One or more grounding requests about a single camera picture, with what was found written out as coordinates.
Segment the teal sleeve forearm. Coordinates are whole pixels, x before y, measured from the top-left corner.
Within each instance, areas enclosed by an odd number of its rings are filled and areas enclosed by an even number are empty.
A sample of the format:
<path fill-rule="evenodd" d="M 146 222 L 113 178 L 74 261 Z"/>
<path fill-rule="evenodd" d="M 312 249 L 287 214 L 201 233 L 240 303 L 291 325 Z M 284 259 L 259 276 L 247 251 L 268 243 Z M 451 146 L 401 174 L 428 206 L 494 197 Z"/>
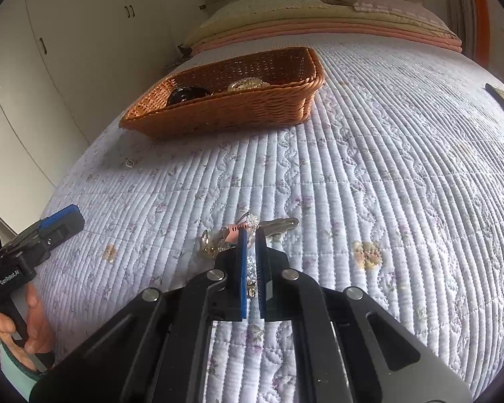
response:
<path fill-rule="evenodd" d="M 51 354 L 54 347 L 55 340 L 51 339 L 49 344 L 42 346 L 43 352 L 40 351 L 38 354 Z M 42 371 L 36 366 L 35 357 L 38 354 L 29 354 L 13 340 L 1 342 L 1 372 L 26 401 L 30 399 L 33 387 L 43 376 Z"/>

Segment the person's left hand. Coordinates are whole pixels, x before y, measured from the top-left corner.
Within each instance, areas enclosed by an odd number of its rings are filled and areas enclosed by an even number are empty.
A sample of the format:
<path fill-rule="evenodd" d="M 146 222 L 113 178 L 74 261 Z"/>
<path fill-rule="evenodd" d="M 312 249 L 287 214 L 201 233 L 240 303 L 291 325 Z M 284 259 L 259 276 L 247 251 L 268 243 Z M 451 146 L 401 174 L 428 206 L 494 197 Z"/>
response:
<path fill-rule="evenodd" d="M 28 283 L 25 289 L 25 301 L 27 307 L 27 340 L 20 348 L 12 339 L 16 332 L 13 320 L 0 312 L 0 339 L 10 350 L 10 354 L 16 358 L 23 367 L 39 372 L 38 366 L 33 362 L 36 354 L 47 354 L 53 351 L 55 337 L 48 319 L 45 317 L 42 301 L 32 283 Z"/>

